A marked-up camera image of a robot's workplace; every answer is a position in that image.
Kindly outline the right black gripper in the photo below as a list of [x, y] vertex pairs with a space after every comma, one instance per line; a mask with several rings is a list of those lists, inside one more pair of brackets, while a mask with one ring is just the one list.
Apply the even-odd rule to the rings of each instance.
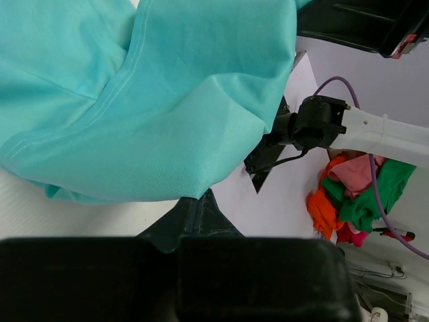
[[428, 2], [311, 1], [298, 10], [297, 34], [399, 59], [428, 40]]

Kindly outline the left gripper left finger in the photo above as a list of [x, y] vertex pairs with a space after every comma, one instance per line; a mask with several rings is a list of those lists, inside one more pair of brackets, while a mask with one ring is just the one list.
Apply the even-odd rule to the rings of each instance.
[[30, 237], [1, 242], [2, 321], [177, 321], [180, 199], [135, 237]]

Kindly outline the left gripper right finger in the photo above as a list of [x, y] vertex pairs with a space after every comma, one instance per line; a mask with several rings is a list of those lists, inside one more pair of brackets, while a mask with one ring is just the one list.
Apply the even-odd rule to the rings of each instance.
[[322, 239], [182, 237], [176, 250], [180, 321], [360, 321], [339, 249]]

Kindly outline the teal t shirt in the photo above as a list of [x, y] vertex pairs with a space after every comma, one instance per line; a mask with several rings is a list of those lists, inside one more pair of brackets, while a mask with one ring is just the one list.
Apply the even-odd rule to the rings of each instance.
[[2, 169], [76, 203], [201, 197], [271, 131], [303, 6], [2, 1]]

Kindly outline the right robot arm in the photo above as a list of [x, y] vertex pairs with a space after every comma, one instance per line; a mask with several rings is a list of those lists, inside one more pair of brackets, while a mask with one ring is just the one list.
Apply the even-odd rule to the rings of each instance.
[[[398, 59], [428, 36], [428, 2], [311, 1], [298, 11], [298, 35]], [[428, 129], [322, 95], [305, 98], [296, 113], [277, 115], [265, 140], [303, 152], [350, 149], [428, 167]]]

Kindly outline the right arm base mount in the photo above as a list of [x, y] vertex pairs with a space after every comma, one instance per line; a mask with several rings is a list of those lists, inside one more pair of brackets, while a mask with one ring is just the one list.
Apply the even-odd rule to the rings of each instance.
[[308, 150], [305, 141], [310, 137], [309, 132], [296, 129], [297, 117], [298, 114], [290, 111], [286, 98], [282, 97], [271, 132], [262, 137], [244, 160], [245, 170], [251, 177], [256, 193], [261, 190], [285, 146], [293, 145], [298, 150]]

